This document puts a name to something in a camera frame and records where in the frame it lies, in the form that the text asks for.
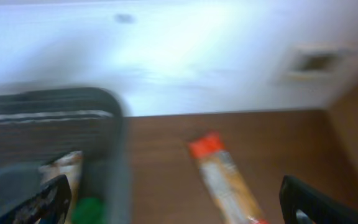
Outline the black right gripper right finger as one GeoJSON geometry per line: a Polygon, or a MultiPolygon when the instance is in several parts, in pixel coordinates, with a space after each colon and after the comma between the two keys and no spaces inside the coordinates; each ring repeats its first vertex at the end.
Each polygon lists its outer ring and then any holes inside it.
{"type": "Polygon", "coordinates": [[[279,192],[286,224],[358,224],[358,212],[333,200],[292,175],[285,175],[279,192]]]}

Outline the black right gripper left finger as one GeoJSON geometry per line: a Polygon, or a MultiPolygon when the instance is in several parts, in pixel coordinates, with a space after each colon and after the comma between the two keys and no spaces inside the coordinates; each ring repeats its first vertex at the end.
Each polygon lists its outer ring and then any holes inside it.
{"type": "Polygon", "coordinates": [[[0,224],[64,223],[71,202],[66,175],[58,175],[35,192],[0,205],[0,224]]]}

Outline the green lidded jar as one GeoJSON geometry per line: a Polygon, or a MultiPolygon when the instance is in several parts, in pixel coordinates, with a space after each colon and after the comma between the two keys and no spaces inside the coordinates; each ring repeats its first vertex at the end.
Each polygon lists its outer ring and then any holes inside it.
{"type": "Polygon", "coordinates": [[[72,224],[105,224],[104,203],[98,198],[79,200],[71,216],[72,224]]]}

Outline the beige brown coffee pouch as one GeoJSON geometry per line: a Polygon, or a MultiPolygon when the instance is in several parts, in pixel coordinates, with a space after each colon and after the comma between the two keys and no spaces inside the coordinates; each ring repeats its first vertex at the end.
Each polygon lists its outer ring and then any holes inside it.
{"type": "Polygon", "coordinates": [[[80,179],[83,166],[83,152],[73,151],[53,160],[52,162],[42,165],[39,172],[42,176],[42,183],[58,176],[66,175],[71,190],[71,202],[65,224],[72,224],[71,216],[73,214],[78,199],[80,188],[80,179]]]}

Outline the grey plastic basket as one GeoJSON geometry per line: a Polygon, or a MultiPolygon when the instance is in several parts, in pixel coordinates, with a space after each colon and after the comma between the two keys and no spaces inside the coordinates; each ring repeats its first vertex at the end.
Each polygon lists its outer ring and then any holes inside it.
{"type": "Polygon", "coordinates": [[[33,194],[40,166],[81,152],[78,196],[95,197],[107,223],[131,222],[131,172],[119,99],[100,88],[0,96],[0,209],[33,194]]]}

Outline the white wall socket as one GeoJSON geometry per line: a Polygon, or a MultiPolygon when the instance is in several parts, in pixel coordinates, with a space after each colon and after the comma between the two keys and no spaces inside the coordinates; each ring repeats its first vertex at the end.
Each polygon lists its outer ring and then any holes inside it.
{"type": "Polygon", "coordinates": [[[285,81],[320,81],[333,78],[354,51],[340,45],[299,45],[282,63],[280,78],[285,81]]]}

